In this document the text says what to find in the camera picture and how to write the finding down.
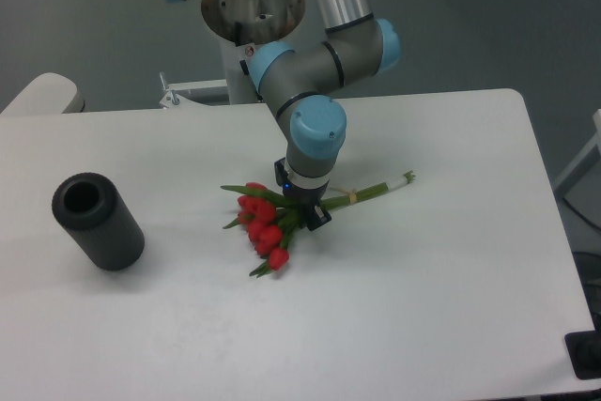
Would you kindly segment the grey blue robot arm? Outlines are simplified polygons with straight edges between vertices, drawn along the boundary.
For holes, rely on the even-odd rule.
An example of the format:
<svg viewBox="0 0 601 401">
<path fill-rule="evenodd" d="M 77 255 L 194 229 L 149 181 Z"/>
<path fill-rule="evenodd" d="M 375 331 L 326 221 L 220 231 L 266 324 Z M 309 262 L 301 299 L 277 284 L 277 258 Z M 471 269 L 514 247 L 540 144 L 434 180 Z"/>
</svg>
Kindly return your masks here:
<svg viewBox="0 0 601 401">
<path fill-rule="evenodd" d="M 326 37 L 307 52 L 286 42 L 305 0 L 201 3 L 206 26 L 235 47 L 247 89 L 267 104 L 287 141 L 276 181 L 310 230 L 331 218 L 323 196 L 346 138 L 347 116 L 332 93 L 393 67 L 401 52 L 393 26 L 374 16 L 368 0 L 316 2 Z"/>
</svg>

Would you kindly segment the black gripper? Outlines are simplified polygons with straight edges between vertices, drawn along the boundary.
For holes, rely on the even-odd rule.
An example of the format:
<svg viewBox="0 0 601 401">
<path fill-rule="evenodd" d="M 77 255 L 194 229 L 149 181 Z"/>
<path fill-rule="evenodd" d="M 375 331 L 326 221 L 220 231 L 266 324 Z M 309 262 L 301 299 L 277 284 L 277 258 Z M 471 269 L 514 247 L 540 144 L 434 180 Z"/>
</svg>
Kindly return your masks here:
<svg viewBox="0 0 601 401">
<path fill-rule="evenodd" d="M 301 223 L 309 231 L 315 231 L 331 221 L 330 213 L 319 205 L 329 184 L 327 179 L 309 178 L 309 186 L 302 186 L 302 180 L 291 180 L 287 176 L 285 158 L 274 163 L 274 173 L 277 185 L 282 187 L 283 196 L 301 204 Z"/>
</svg>

